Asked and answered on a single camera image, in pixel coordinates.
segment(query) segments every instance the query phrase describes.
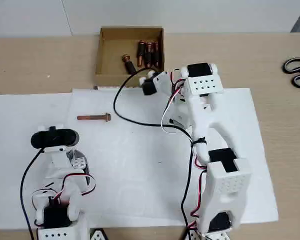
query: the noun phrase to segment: table surface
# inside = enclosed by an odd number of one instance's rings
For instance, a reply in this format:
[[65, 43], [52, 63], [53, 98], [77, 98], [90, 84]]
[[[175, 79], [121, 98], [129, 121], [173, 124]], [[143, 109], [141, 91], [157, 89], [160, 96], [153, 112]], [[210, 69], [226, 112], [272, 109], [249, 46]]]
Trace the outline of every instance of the table surface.
[[[300, 33], [167, 34], [165, 68], [216, 63], [225, 88], [251, 88], [279, 221], [242, 225], [231, 239], [300, 239], [300, 89], [281, 71]], [[95, 83], [97, 36], [0, 38], [0, 94], [68, 93]], [[110, 240], [176, 240], [182, 227], [109, 228]], [[23, 240], [26, 231], [0, 231]]]

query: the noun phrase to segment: black scissors handle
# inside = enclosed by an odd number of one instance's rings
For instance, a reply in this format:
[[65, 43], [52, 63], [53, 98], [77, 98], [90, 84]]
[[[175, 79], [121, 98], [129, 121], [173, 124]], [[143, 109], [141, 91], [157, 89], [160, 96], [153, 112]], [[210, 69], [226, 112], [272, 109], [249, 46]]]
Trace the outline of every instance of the black scissors handle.
[[[295, 62], [300, 63], [300, 57], [294, 57], [294, 58], [291, 58], [291, 59], [287, 60], [287, 61], [282, 65], [282, 70], [283, 70], [283, 72], [286, 73], [286, 74], [300, 73], [300, 66], [295, 67], [295, 68], [289, 68], [289, 65], [290, 65], [291, 63], [295, 63]], [[297, 75], [297, 76], [295, 76], [295, 77], [291, 80], [291, 83], [292, 83], [295, 87], [300, 88], [299, 80], [300, 80], [300, 74]]]

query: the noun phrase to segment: white paper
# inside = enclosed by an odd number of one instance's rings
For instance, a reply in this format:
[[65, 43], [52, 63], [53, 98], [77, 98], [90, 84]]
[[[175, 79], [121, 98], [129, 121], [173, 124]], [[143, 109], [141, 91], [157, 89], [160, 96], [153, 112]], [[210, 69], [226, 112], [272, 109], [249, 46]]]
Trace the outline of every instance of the white paper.
[[[38, 152], [31, 136], [38, 127], [66, 121], [71, 93], [0, 95], [0, 229], [25, 229], [20, 204], [22, 175]], [[41, 155], [26, 176], [23, 199], [33, 223], [31, 193], [41, 187], [47, 158]]]
[[[81, 139], [77, 147], [86, 155], [90, 171], [100, 184], [93, 195], [84, 200], [83, 207], [95, 215], [116, 213], [164, 218], [179, 220], [183, 225], [180, 204], [188, 174], [189, 140], [180, 133], [166, 134], [160, 127], [140, 126], [122, 120], [113, 111], [116, 92], [113, 88], [73, 92], [67, 124], [79, 132]], [[234, 121], [244, 140], [253, 171], [241, 222], [276, 221], [276, 199], [250, 90], [227, 89], [224, 97], [228, 109], [225, 117]], [[117, 111], [136, 121], [159, 123], [167, 99], [159, 93], [144, 96], [139, 88], [124, 89], [117, 101]], [[76, 120], [78, 115], [105, 112], [111, 113], [111, 122]], [[226, 146], [213, 129], [207, 139], [210, 149]], [[200, 171], [193, 168], [185, 202], [187, 213], [197, 204], [199, 174]]]
[[[187, 180], [189, 141], [182, 134], [165, 134], [159, 127], [139, 126], [118, 118], [112, 107], [116, 91], [0, 95], [0, 229], [26, 228], [19, 188], [22, 174], [37, 152], [30, 139], [38, 126], [60, 123], [79, 132], [77, 148], [86, 155], [97, 181], [96, 190], [85, 196], [82, 204], [91, 227], [184, 225], [180, 203]], [[253, 168], [242, 222], [276, 221], [277, 205], [250, 91], [227, 89], [225, 95], [229, 113], [233, 113], [230, 117], [236, 120], [238, 133], [247, 139], [244, 144]], [[118, 98], [117, 110], [137, 121], [159, 123], [166, 101], [161, 94], [144, 96], [141, 89], [125, 89]], [[111, 113], [110, 122], [76, 120], [77, 115], [105, 112]], [[216, 132], [212, 130], [209, 135], [213, 136], [209, 147], [225, 146]], [[43, 154], [25, 181], [24, 201], [31, 220], [35, 218], [31, 192], [41, 186], [47, 165]], [[193, 168], [187, 213], [197, 204], [199, 173]]]

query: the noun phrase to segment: bolt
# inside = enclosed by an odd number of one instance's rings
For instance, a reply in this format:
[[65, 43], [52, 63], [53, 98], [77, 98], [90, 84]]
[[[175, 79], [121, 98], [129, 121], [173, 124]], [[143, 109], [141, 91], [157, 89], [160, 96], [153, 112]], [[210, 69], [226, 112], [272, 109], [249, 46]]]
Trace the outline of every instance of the bolt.
[[141, 67], [143, 56], [145, 55], [145, 49], [146, 49], [146, 42], [143, 40], [140, 40], [138, 43], [138, 51], [137, 51], [137, 57], [138, 57], [138, 67]]
[[146, 43], [145, 55], [144, 55], [144, 62], [145, 67], [149, 69], [151, 67], [151, 54], [153, 52], [153, 44], [152, 42]]
[[130, 56], [128, 54], [123, 55], [122, 61], [124, 61], [125, 63], [130, 62]]
[[159, 42], [153, 43], [153, 64], [156, 68], [159, 67]]
[[104, 115], [85, 115], [77, 116], [77, 120], [105, 120], [106, 122], [111, 121], [111, 114], [105, 113]]
[[122, 61], [124, 61], [125, 69], [129, 74], [135, 74], [136, 69], [132, 61], [130, 61], [130, 56], [128, 54], [124, 54], [122, 56]]

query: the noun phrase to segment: cardboard box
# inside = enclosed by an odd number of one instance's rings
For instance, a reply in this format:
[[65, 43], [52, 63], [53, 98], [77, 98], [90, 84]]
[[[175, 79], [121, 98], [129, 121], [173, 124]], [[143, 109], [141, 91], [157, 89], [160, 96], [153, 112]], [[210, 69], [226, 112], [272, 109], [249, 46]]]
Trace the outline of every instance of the cardboard box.
[[[136, 70], [144, 68], [137, 66], [138, 42], [159, 41], [160, 63], [159, 70], [164, 69], [164, 30], [162, 27], [102, 27], [100, 30], [99, 46], [96, 61], [96, 84], [98, 86], [120, 86], [130, 75], [127, 73], [124, 54], [130, 55], [130, 60]], [[145, 76], [147, 71], [138, 76]], [[139, 77], [136, 76], [127, 83], [127, 87], [137, 87]]]

